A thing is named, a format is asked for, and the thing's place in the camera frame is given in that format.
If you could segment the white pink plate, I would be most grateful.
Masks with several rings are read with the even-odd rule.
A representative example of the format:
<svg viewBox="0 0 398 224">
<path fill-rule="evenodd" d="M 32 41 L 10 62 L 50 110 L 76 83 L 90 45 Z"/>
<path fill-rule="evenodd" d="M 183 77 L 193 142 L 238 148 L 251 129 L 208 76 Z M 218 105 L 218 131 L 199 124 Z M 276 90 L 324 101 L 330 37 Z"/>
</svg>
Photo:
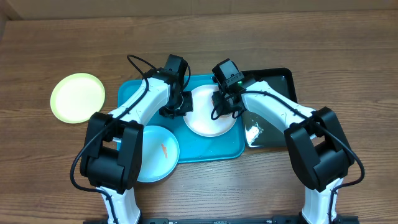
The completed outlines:
<svg viewBox="0 0 398 224">
<path fill-rule="evenodd" d="M 211 97 L 218 91 L 217 85 L 202 85 L 191 91 L 193 111 L 184 117 L 186 125 L 196 134 L 204 137 L 216 137 L 228 132 L 236 120 L 230 114 L 211 119 L 214 105 Z"/>
</svg>

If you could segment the light blue plate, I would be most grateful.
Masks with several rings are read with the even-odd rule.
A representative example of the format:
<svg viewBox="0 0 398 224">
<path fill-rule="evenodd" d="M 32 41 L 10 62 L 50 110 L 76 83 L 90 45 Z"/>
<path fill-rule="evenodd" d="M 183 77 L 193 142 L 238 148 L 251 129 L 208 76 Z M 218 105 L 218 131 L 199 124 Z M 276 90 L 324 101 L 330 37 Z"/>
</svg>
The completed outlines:
<svg viewBox="0 0 398 224">
<path fill-rule="evenodd" d="M 144 128 L 142 165 L 138 182 L 157 182 L 175 169 L 180 155 L 177 138 L 161 126 Z"/>
</svg>

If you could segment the yellow green plate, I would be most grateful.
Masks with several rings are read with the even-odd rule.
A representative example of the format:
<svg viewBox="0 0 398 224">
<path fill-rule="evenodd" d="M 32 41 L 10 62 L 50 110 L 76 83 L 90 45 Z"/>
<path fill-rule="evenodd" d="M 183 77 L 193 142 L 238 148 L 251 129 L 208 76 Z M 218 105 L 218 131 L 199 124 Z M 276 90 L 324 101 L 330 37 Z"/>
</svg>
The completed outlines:
<svg viewBox="0 0 398 224">
<path fill-rule="evenodd" d="M 99 112 L 106 92 L 102 82 L 89 73 L 75 73 L 62 79 L 53 89 L 50 107 L 64 123 L 82 123 Z"/>
</svg>

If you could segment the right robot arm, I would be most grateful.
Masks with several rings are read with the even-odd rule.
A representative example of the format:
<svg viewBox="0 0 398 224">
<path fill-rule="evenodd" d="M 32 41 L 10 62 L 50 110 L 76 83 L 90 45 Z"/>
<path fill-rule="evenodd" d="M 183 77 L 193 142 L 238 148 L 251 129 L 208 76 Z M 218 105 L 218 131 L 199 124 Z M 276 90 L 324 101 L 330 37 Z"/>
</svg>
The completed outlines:
<svg viewBox="0 0 398 224">
<path fill-rule="evenodd" d="M 253 78 L 218 82 L 213 96 L 213 120 L 224 114 L 255 113 L 283 132 L 295 175 L 305 186 L 305 203 L 299 220 L 336 223 L 335 211 L 343 179 L 358 161 L 336 114 L 324 107 L 302 106 Z"/>
</svg>

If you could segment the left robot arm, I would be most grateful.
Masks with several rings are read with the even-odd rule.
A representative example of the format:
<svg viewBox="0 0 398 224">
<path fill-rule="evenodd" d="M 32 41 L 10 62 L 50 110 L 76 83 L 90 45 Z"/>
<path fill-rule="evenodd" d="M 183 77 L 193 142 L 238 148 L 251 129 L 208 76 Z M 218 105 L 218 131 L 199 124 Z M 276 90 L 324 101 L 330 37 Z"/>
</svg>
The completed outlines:
<svg viewBox="0 0 398 224">
<path fill-rule="evenodd" d="M 144 127 L 158 111 L 171 116 L 192 111 L 185 86 L 185 70 L 152 68 L 124 104 L 108 114 L 95 112 L 89 119 L 71 173 L 78 167 L 91 185 L 87 190 L 103 196 L 108 223 L 139 223 L 133 187 L 142 165 Z"/>
</svg>

